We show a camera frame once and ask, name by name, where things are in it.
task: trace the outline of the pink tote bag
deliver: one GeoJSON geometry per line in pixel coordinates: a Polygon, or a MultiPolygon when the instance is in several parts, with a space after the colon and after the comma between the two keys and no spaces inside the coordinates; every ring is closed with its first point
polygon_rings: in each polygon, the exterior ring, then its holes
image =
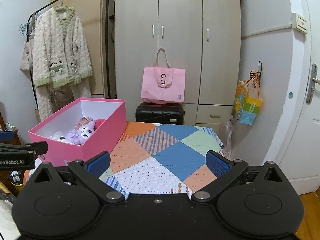
{"type": "Polygon", "coordinates": [[[172,68],[167,61],[164,49],[159,48],[154,67],[144,68],[141,99],[156,104],[183,103],[185,82],[186,70],[172,68]],[[167,68],[157,67],[160,51],[164,52],[167,68]]]}

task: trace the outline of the stuffed toy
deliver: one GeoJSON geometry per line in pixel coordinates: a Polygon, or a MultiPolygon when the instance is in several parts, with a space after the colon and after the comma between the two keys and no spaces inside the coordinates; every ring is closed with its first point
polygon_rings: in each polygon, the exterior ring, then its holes
{"type": "Polygon", "coordinates": [[[63,133],[62,133],[61,131],[56,132],[53,136],[50,136],[49,138],[52,139],[52,140],[55,140],[55,141],[73,144],[72,142],[68,141],[68,140],[64,137],[64,135],[63,135],[63,133]]]}
{"type": "Polygon", "coordinates": [[[85,116],[84,116],[84,117],[81,117],[81,118],[79,119],[78,124],[75,126],[75,130],[79,130],[79,128],[80,128],[81,126],[84,126],[84,125],[88,124],[88,123],[91,122],[91,121],[93,121],[91,117],[85,117],[85,116]]]}
{"type": "Polygon", "coordinates": [[[69,132],[66,139],[76,145],[83,145],[93,132],[94,122],[91,121],[88,124],[81,126],[79,130],[72,130],[69,132]]]}
{"type": "Polygon", "coordinates": [[[94,130],[97,130],[99,128],[100,125],[102,125],[102,123],[104,122],[104,119],[97,119],[94,121],[94,130]]]}

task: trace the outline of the white door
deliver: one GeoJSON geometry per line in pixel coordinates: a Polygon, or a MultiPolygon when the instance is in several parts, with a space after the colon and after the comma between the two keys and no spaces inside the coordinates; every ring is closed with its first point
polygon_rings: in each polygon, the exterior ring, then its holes
{"type": "Polygon", "coordinates": [[[158,0],[116,0],[117,98],[141,101],[143,70],[153,65],[158,48],[157,30],[158,0]]]}
{"type": "Polygon", "coordinates": [[[240,61],[240,0],[203,0],[203,18],[199,104],[231,106],[240,61]]]}
{"type": "MultiPolygon", "coordinates": [[[[159,0],[158,29],[159,47],[167,52],[170,65],[186,70],[184,103],[198,104],[202,0],[159,0]]],[[[159,66],[166,67],[163,56],[159,57],[159,66]]]]}
{"type": "MultiPolygon", "coordinates": [[[[307,0],[311,27],[311,62],[317,64],[320,79],[320,0],[307,0]]],[[[320,85],[310,105],[302,112],[280,168],[298,194],[315,191],[320,185],[320,85]]]]}

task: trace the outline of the purple plush toy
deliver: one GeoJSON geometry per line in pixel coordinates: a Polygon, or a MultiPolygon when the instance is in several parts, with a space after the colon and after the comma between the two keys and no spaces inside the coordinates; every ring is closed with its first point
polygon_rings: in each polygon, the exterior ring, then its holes
{"type": "Polygon", "coordinates": [[[93,134],[93,128],[94,121],[91,121],[88,124],[81,126],[79,130],[72,130],[69,132],[66,139],[74,144],[83,145],[85,141],[93,134]]]}

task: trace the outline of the wooden floor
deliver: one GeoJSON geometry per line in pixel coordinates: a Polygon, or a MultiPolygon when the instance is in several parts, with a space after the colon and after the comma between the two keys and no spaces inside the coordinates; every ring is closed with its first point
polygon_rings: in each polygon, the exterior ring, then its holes
{"type": "Polygon", "coordinates": [[[320,188],[317,192],[300,195],[304,219],[296,233],[301,240],[320,240],[320,188]]]}

